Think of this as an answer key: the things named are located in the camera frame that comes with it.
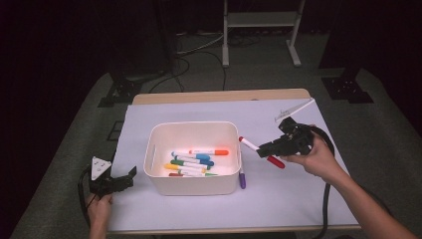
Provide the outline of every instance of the dark background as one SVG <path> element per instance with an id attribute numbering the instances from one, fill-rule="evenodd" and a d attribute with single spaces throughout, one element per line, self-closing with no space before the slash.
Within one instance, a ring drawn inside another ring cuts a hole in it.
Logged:
<path id="1" fill-rule="evenodd" d="M 294 10 L 297 3 L 292 2 L 231 0 L 229 9 Z M 168 70 L 174 43 L 171 33 L 222 31 L 223 1 L 0 4 L 2 99 L 6 102 L 0 238 L 6 238 L 97 79 L 111 69 L 141 74 Z M 381 80 L 421 134 L 421 13 L 416 0 L 308 0 L 300 32 L 330 31 L 320 67 L 345 67 L 357 61 Z"/>

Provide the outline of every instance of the human arm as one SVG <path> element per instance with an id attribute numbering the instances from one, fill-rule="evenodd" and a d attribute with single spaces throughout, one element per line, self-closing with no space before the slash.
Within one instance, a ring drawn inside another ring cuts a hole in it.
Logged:
<path id="1" fill-rule="evenodd" d="M 306 172 L 321 177 L 341 194 L 350 211 L 370 238 L 416 238 L 384 211 L 338 164 L 325 142 L 316 135 L 308 155 L 284 156 L 302 165 Z"/>
<path id="2" fill-rule="evenodd" d="M 111 215 L 111 204 L 111 194 L 105 195 L 101 199 L 93 194 L 88 197 L 88 215 L 91 221 L 90 239 L 106 238 L 108 220 Z"/>

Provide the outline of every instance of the white plastic bin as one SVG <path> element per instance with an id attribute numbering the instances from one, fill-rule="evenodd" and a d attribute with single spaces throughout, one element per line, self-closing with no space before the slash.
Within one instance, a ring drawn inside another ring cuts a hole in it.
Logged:
<path id="1" fill-rule="evenodd" d="M 172 151 L 225 149 L 228 155 L 210 155 L 213 176 L 174 177 L 164 164 Z M 241 153 L 237 128 L 228 121 L 186 121 L 157 125 L 151 132 L 143 169 L 162 195 L 229 194 L 239 185 Z"/>

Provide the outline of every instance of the table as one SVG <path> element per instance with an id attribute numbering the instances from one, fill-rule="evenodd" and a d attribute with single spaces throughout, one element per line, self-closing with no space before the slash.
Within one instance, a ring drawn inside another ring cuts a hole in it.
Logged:
<path id="1" fill-rule="evenodd" d="M 136 165 L 134 186 L 113 196 L 109 233 L 190 234 L 270 232 L 320 229 L 324 182 L 297 164 L 280 170 L 242 147 L 247 188 L 228 195 L 162 196 L 143 172 L 151 129 L 164 121 L 228 120 L 256 144 L 281 135 L 274 117 L 281 107 L 308 101 L 308 91 L 258 90 L 138 95 L 128 106 L 111 168 L 126 175 Z M 295 114 L 329 135 L 317 104 Z M 339 164 L 346 170 L 336 150 Z M 328 204 L 329 228 L 358 229 L 345 202 L 333 188 Z"/>
<path id="2" fill-rule="evenodd" d="M 305 0 L 301 0 L 298 11 L 290 12 L 240 12 L 229 13 L 227 1 L 224 0 L 224 24 L 223 24 L 223 67 L 229 67 L 228 29 L 238 27 L 293 27 L 292 38 L 286 41 L 289 53 L 295 67 L 302 65 L 295 48 L 299 25 L 304 12 Z"/>

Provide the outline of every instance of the white metal stand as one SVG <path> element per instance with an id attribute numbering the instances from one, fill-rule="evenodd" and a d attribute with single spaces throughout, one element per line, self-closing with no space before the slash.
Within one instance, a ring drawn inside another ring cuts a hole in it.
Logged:
<path id="1" fill-rule="evenodd" d="M 305 1 L 301 0 L 297 12 L 254 12 L 229 13 L 227 1 L 224 0 L 224 29 L 223 29 L 223 67 L 229 67 L 229 46 L 227 44 L 228 28 L 235 27 L 293 27 L 292 38 L 287 41 L 288 49 L 296 67 L 301 65 L 295 49 L 295 41 L 301 24 Z"/>

